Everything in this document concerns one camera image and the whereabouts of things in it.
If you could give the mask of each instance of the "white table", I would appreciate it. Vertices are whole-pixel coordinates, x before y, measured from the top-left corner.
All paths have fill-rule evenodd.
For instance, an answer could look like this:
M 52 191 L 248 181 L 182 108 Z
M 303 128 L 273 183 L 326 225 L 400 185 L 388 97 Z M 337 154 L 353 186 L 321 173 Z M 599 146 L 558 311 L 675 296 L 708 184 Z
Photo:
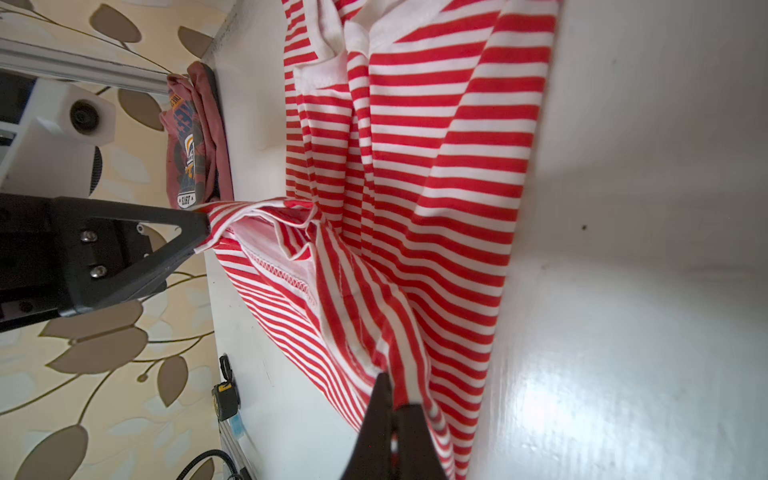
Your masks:
M 470 478 L 768 472 L 768 18 L 750 0 L 568 0 Z M 238 199 L 283 193 L 285 18 L 214 54 Z M 207 258 L 261 480 L 335 480 L 355 434 Z

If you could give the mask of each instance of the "tape measure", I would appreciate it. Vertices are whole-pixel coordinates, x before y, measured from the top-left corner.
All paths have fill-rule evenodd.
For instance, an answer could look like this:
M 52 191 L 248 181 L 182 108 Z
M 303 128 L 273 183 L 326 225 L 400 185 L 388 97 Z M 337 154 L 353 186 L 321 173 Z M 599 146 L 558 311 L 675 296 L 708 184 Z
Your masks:
M 219 366 L 224 381 L 214 386 L 211 392 L 214 395 L 214 409 L 219 422 L 233 417 L 240 407 L 240 394 L 237 393 L 237 385 L 232 374 L 229 357 L 224 354 L 219 357 Z

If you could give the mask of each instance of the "table surface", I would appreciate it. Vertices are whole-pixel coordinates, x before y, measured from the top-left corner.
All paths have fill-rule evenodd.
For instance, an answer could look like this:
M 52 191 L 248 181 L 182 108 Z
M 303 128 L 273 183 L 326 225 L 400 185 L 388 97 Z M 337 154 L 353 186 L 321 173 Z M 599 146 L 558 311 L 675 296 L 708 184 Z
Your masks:
M 213 52 L 235 194 L 284 192 L 277 0 Z M 568 0 L 470 478 L 768 472 L 768 18 L 750 0 Z M 336 479 L 356 437 L 207 256 L 260 480 Z

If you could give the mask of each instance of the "white device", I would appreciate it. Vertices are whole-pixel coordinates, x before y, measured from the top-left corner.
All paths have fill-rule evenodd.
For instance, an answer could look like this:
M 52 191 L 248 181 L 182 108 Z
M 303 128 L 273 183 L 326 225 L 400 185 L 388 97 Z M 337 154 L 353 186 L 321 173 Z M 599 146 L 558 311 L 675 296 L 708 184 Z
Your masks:
M 0 157 L 0 192 L 87 198 L 97 146 L 114 140 L 115 106 L 70 83 L 38 78 Z

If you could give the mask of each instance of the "screw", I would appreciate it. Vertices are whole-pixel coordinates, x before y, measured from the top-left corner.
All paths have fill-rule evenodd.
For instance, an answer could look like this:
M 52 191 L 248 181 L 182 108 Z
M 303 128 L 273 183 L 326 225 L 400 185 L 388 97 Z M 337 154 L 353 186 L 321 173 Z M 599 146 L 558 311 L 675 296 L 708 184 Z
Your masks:
M 98 235 L 93 230 L 83 230 L 80 233 L 80 241 L 82 243 L 91 243 L 98 240 Z
M 91 276 L 93 278 L 102 278 L 107 274 L 107 267 L 104 265 L 97 265 L 91 269 Z

